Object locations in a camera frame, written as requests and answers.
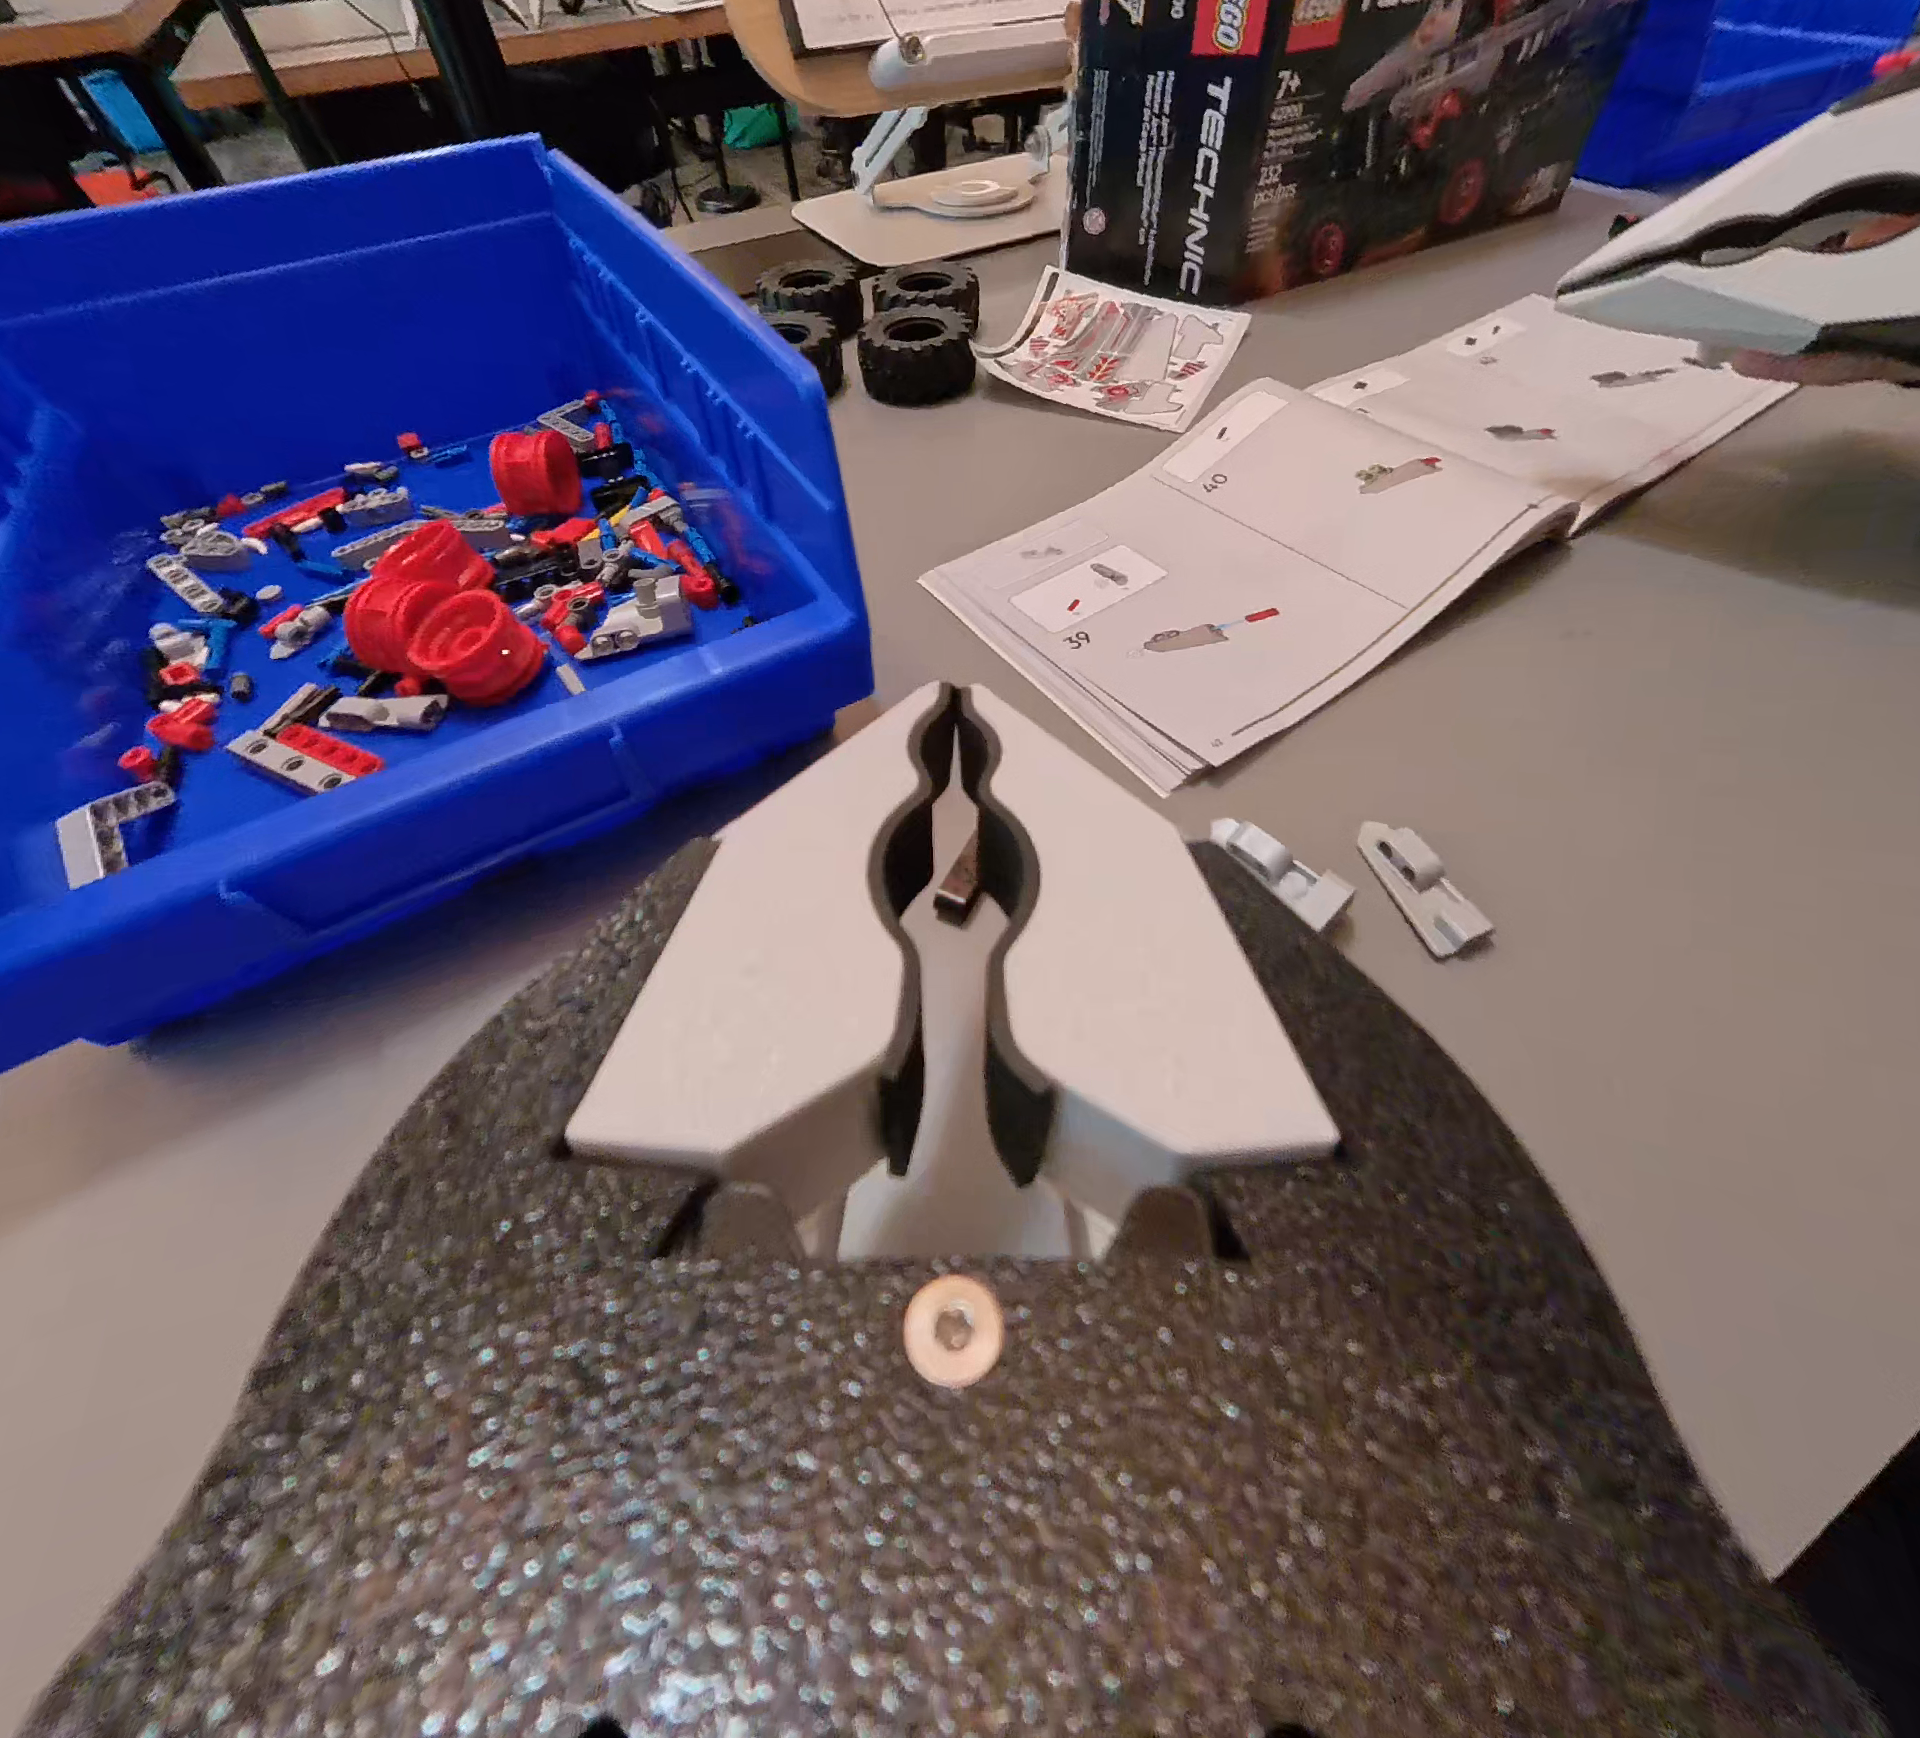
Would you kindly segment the dark toy truck box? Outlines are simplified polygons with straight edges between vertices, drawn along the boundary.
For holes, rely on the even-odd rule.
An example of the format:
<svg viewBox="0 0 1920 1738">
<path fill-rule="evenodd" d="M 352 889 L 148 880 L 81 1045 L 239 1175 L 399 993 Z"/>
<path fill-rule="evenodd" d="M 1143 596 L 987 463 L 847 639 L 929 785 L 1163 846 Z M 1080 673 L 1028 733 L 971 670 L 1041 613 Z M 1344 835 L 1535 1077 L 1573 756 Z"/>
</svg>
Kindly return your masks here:
<svg viewBox="0 0 1920 1738">
<path fill-rule="evenodd" d="M 1554 209 L 1647 0 L 1080 0 L 1063 266 L 1238 306 Z"/>
</svg>

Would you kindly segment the sticker sheet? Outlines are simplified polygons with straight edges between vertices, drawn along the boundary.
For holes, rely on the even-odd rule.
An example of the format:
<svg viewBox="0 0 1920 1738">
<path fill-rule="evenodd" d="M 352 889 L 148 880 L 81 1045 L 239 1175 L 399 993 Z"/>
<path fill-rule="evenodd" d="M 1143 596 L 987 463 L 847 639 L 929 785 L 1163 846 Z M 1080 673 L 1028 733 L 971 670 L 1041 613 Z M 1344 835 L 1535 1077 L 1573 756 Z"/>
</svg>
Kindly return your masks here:
<svg viewBox="0 0 1920 1738">
<path fill-rule="evenodd" d="M 1028 395 L 1126 425 L 1188 430 L 1235 359 L 1249 315 L 1167 301 L 1046 266 L 1014 335 L 976 364 Z"/>
</svg>

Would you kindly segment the blue plastic storage bin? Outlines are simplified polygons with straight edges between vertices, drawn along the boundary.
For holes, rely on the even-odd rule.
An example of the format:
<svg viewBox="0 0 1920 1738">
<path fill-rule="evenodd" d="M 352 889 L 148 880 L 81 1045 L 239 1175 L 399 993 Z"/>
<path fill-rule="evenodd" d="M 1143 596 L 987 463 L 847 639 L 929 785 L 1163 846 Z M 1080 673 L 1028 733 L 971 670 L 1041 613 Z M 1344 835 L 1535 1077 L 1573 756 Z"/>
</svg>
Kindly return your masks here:
<svg viewBox="0 0 1920 1738">
<path fill-rule="evenodd" d="M 537 140 L 6 224 L 6 1069 L 119 1045 L 253 990 L 485 873 L 819 736 L 875 663 L 824 383 L 657 229 Z M 387 766 L 327 797 L 228 750 L 323 682 L 334 639 L 272 658 L 303 591 L 281 550 L 213 573 L 261 600 L 213 744 L 75 886 L 60 825 L 157 747 L 148 561 L 170 513 L 255 521 L 394 463 L 422 501 L 499 498 L 497 430 L 591 389 L 741 587 L 693 639 L 545 667 L 496 709 L 367 733 Z"/>
<path fill-rule="evenodd" d="M 1915 11 L 1917 0 L 1648 0 L 1578 179 L 1661 187 L 1726 169 L 1867 87 Z"/>
</svg>

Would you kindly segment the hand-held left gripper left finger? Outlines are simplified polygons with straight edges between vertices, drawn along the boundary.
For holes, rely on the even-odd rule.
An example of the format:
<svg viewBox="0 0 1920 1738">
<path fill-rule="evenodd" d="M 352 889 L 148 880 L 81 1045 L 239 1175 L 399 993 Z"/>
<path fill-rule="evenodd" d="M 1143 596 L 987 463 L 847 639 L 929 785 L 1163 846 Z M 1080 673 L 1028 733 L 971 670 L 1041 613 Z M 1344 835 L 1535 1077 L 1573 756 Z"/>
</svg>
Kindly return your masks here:
<svg viewBox="0 0 1920 1738">
<path fill-rule="evenodd" d="M 959 688 L 929 682 L 712 837 L 672 935 L 564 1127 L 572 1154 L 764 1191 L 819 1263 L 852 1190 L 912 1164 L 921 952 Z"/>
</svg>

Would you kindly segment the black toy tyre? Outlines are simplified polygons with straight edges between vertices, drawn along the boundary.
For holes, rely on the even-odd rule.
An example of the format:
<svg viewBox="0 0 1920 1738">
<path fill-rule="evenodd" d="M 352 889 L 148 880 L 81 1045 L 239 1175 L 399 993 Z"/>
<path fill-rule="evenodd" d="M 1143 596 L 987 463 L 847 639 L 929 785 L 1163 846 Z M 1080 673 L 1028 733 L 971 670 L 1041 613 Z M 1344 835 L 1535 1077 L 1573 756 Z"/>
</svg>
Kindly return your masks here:
<svg viewBox="0 0 1920 1738">
<path fill-rule="evenodd" d="M 846 340 L 868 319 L 862 273 L 851 261 L 797 259 L 769 266 L 755 284 L 761 315 L 815 315 Z"/>
<path fill-rule="evenodd" d="M 881 406 L 938 406 L 976 381 L 973 327 L 949 306 L 877 310 L 855 337 L 868 394 Z"/>
<path fill-rule="evenodd" d="M 846 389 L 842 335 L 828 315 L 819 310 L 764 310 L 761 319 L 808 362 L 828 399 Z"/>
<path fill-rule="evenodd" d="M 913 261 L 881 272 L 873 288 L 873 315 L 892 310 L 949 310 L 966 335 L 979 326 L 979 279 L 966 261 Z"/>
</svg>

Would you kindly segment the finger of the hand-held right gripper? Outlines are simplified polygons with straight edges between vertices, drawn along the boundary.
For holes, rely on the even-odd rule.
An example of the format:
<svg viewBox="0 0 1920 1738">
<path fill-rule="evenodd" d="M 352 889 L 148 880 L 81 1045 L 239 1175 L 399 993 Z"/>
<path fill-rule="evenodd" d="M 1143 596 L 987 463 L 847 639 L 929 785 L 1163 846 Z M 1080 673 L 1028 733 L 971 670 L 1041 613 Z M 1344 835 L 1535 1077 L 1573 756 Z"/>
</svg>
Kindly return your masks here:
<svg viewBox="0 0 1920 1738">
<path fill-rule="evenodd" d="M 1917 91 L 1865 87 L 1641 218 L 1562 273 L 1610 285 L 1669 269 L 1720 272 L 1917 215 Z"/>
<path fill-rule="evenodd" d="M 1683 259 L 1562 282 L 1556 304 L 1630 332 L 1766 355 L 1917 356 L 1917 246 L 1779 244 L 1724 264 Z"/>
</svg>

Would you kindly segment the white board stand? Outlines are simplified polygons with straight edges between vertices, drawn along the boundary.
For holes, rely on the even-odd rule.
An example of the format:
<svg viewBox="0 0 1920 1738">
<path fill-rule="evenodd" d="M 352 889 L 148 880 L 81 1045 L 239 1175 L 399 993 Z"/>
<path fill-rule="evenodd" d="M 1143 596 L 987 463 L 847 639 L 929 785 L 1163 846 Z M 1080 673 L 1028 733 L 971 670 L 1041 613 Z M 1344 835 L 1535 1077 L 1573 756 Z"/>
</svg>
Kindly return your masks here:
<svg viewBox="0 0 1920 1738">
<path fill-rule="evenodd" d="M 976 28 L 907 31 L 875 45 L 868 76 L 886 100 L 852 159 L 852 186 L 797 201 L 791 218 L 847 259 L 892 269 L 1011 244 L 1063 222 L 1071 103 L 1043 103 L 1019 152 L 979 165 L 894 176 L 932 115 L 966 87 L 1069 80 L 1072 42 L 1061 17 Z"/>
</svg>

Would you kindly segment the red toy wheel hub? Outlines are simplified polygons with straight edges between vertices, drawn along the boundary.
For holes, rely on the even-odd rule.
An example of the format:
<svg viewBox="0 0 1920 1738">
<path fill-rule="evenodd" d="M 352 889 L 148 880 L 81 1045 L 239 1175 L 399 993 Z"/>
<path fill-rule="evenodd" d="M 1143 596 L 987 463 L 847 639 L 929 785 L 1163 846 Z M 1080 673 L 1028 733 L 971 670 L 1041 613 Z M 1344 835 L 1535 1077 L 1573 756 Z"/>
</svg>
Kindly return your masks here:
<svg viewBox="0 0 1920 1738">
<path fill-rule="evenodd" d="M 583 508 L 581 463 L 572 436 L 556 425 L 496 433 L 487 463 L 507 515 L 567 521 Z"/>
<path fill-rule="evenodd" d="M 493 587 L 493 562 L 452 521 L 426 521 L 401 532 L 376 557 L 371 580 L 466 595 Z"/>
<path fill-rule="evenodd" d="M 487 589 L 433 601 L 412 628 L 408 652 L 419 676 L 472 709 L 524 695 L 546 667 L 539 632 Z"/>
<path fill-rule="evenodd" d="M 433 578 L 372 573 L 344 606 L 348 650 L 376 673 L 422 676 L 416 633 L 453 595 Z"/>
</svg>

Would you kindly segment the light grey panel piece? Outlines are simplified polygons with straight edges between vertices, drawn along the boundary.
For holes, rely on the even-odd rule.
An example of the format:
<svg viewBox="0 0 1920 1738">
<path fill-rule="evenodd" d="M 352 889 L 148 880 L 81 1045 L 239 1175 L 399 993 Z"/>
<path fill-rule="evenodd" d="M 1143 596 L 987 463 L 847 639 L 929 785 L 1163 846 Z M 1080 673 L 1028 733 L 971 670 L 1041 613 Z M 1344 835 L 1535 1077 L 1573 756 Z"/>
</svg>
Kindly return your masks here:
<svg viewBox="0 0 1920 1738">
<path fill-rule="evenodd" d="M 1210 842 L 1312 933 L 1325 935 L 1353 906 L 1354 886 L 1350 880 L 1331 868 L 1312 868 L 1252 820 L 1213 820 Z"/>
<path fill-rule="evenodd" d="M 1453 882 L 1436 846 L 1417 830 L 1364 820 L 1357 849 L 1430 956 L 1462 956 L 1497 933 L 1494 920 Z"/>
</svg>

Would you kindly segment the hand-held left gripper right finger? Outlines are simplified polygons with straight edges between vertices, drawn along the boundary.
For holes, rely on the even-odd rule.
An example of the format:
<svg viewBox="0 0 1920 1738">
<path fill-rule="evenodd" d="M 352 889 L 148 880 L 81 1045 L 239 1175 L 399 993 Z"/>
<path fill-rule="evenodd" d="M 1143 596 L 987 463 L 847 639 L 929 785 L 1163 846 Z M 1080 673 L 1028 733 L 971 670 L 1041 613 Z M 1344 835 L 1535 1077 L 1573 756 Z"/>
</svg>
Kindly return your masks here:
<svg viewBox="0 0 1920 1738">
<path fill-rule="evenodd" d="M 1183 835 L 966 688 L 986 1105 L 1019 1187 L 1120 1222 L 1141 1191 L 1319 1159 L 1341 1131 Z"/>
</svg>

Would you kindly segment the open instruction booklet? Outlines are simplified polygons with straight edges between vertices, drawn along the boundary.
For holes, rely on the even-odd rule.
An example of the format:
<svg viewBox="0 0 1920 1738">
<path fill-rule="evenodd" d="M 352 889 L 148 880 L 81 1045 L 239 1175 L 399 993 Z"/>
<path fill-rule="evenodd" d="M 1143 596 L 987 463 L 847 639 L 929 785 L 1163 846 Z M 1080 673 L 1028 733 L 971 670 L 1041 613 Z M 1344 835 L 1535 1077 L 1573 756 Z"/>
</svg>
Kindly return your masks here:
<svg viewBox="0 0 1920 1738">
<path fill-rule="evenodd" d="M 1312 389 L 1249 381 L 921 587 L 1167 797 L 1791 392 L 1530 293 Z"/>
</svg>

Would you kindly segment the pile of small building parts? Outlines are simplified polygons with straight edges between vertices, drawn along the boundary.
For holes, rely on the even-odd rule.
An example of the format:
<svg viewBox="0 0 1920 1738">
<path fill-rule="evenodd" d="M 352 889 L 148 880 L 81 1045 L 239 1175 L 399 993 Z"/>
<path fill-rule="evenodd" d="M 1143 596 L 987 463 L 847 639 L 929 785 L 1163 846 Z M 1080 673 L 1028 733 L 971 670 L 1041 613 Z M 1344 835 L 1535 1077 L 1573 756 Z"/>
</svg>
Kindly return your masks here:
<svg viewBox="0 0 1920 1738">
<path fill-rule="evenodd" d="M 426 443 L 415 430 L 397 436 L 397 460 L 348 463 L 303 497 L 272 480 L 165 513 L 143 568 L 181 616 L 152 624 L 137 643 L 150 720 L 119 750 L 126 783 L 55 822 L 66 886 L 115 875 L 160 842 L 154 822 L 180 807 L 195 756 L 223 749 L 281 789 L 327 797 L 387 766 L 377 736 L 428 736 L 453 714 L 482 712 L 423 676 L 376 673 L 348 650 L 351 591 L 419 524 L 452 521 L 491 557 L 487 591 L 539 632 L 541 677 L 553 673 L 568 695 L 589 695 L 585 665 L 692 640 L 700 613 L 757 618 L 612 395 L 591 389 L 509 430 L 535 425 L 574 441 L 583 508 L 567 521 L 503 512 L 493 438 Z"/>
</svg>

